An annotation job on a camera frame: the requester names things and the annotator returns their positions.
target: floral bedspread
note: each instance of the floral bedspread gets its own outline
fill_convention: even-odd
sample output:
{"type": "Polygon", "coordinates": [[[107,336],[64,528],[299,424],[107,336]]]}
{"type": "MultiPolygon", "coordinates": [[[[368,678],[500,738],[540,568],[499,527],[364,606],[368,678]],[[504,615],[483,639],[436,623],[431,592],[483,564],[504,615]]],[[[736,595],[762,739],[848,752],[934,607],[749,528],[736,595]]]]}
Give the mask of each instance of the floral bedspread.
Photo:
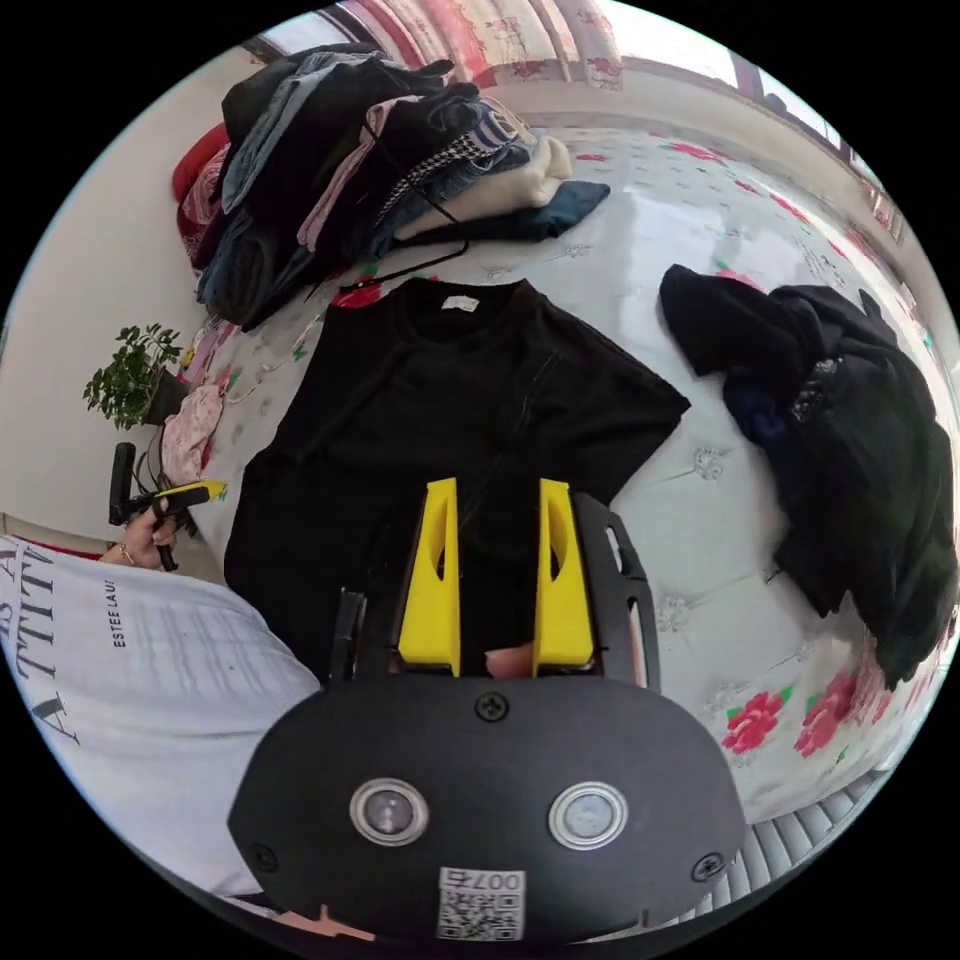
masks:
{"type": "MultiPolygon", "coordinates": [[[[856,231],[740,148],[635,120],[596,129],[570,115],[528,119],[568,144],[576,177],[609,183],[611,196],[558,240],[479,244],[437,273],[465,283],[526,277],[691,400],[674,435],[614,502],[651,578],[663,692],[714,734],[750,822],[816,802],[896,748],[934,695],[937,664],[956,637],[945,636],[891,694],[852,605],[821,620],[776,574],[771,557],[786,521],[770,472],[727,413],[719,380],[697,380],[671,341],[658,317],[658,284],[682,263],[764,290],[828,284],[856,299],[867,289],[926,375],[956,451],[960,425],[936,346],[856,231]]],[[[440,252],[413,249],[361,265],[253,335],[227,325],[198,333],[183,375],[222,384],[228,400],[206,467],[228,489],[194,510],[221,559],[244,466],[270,442],[312,353],[323,349],[327,305],[362,306],[389,289],[343,295],[339,285],[440,252]]]]}

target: curtain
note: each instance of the curtain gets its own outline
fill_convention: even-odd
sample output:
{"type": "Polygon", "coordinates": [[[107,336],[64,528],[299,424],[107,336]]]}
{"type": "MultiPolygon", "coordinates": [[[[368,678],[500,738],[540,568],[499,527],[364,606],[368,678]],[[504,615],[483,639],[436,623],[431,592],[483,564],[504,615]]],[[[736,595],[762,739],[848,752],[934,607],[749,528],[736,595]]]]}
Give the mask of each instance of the curtain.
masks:
{"type": "Polygon", "coordinates": [[[449,59],[478,87],[549,81],[623,89],[623,62],[597,0],[344,0],[395,60],[449,59]]]}

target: plant pot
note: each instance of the plant pot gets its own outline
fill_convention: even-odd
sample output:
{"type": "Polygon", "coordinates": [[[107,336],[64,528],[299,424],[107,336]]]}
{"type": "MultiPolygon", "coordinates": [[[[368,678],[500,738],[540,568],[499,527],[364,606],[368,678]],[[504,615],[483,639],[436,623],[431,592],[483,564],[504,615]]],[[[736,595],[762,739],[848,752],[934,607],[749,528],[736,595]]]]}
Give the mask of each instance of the plant pot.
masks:
{"type": "Polygon", "coordinates": [[[180,412],[180,404],[189,392],[189,383],[178,380],[169,370],[161,370],[143,422],[152,427],[162,427],[167,417],[180,412]]]}

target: qr code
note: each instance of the qr code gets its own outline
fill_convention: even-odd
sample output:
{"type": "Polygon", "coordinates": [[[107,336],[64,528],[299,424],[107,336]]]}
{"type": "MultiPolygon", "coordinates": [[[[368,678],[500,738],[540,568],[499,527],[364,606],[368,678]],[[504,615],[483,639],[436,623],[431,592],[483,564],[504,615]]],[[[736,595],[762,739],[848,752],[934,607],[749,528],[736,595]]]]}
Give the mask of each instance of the qr code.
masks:
{"type": "Polygon", "coordinates": [[[440,871],[441,940],[503,941],[523,938],[526,874],[486,870],[440,871]]]}

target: person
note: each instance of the person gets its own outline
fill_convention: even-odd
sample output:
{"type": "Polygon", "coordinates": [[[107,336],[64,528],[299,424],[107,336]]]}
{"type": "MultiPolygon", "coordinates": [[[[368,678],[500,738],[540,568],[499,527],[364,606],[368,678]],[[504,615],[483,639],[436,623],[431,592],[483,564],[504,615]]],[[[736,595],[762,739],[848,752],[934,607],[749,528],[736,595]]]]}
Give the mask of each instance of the person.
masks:
{"type": "Polygon", "coordinates": [[[174,525],[132,520],[99,561],[0,536],[0,646],[43,741],[103,821],[155,863],[281,922],[370,939],[324,912],[251,907],[227,829],[263,735],[320,689],[226,587],[162,576],[174,525]]]}

